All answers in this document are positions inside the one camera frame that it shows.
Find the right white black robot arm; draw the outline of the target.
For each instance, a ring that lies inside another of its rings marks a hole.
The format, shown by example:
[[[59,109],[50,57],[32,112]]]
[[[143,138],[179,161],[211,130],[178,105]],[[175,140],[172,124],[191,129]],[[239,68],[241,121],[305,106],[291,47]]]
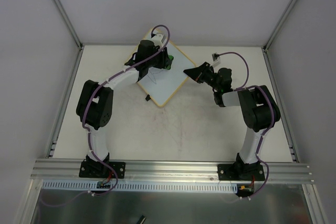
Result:
[[[265,180],[258,153],[265,134],[281,117],[267,86],[251,86],[235,91],[232,88],[232,70],[220,68],[215,72],[208,62],[183,72],[197,83],[208,84],[219,107],[240,107],[247,126],[244,143],[235,162],[227,167],[218,166],[219,180]]]

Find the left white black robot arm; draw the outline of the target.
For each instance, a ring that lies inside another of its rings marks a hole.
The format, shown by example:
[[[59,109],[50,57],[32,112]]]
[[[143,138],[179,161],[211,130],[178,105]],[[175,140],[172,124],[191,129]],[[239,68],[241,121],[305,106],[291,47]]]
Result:
[[[125,63],[123,70],[101,83],[92,80],[84,83],[76,114],[80,117],[82,127],[88,132],[87,157],[94,161],[91,170],[97,176],[103,177],[110,170],[109,151],[102,128],[112,117],[114,90],[139,82],[150,68],[170,70],[174,57],[168,54],[166,45],[161,34],[144,39]]]

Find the white whiteboard with yellow frame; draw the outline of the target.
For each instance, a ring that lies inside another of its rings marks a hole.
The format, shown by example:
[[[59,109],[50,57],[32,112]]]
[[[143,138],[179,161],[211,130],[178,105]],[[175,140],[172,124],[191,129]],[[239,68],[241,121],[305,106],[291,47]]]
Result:
[[[163,34],[160,28],[164,27],[154,27],[144,36],[143,40],[151,40],[154,34],[157,33]],[[165,34],[165,36],[166,40],[162,48],[143,61],[139,61],[139,42],[131,58],[125,63],[125,70],[122,74],[123,85],[139,84],[157,106],[164,106],[187,80],[187,75],[183,73],[183,70],[195,66],[195,63],[170,41],[169,34]],[[167,47],[168,54],[174,57],[171,69],[165,70],[151,67],[146,76],[139,77],[139,65],[155,57],[164,47]]]

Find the green whiteboard eraser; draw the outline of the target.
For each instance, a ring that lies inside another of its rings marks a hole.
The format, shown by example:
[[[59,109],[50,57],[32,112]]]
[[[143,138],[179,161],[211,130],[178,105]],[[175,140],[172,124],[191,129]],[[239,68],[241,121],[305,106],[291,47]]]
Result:
[[[174,57],[172,55],[167,56],[167,62],[166,62],[166,70],[170,70],[172,63],[173,63]]]

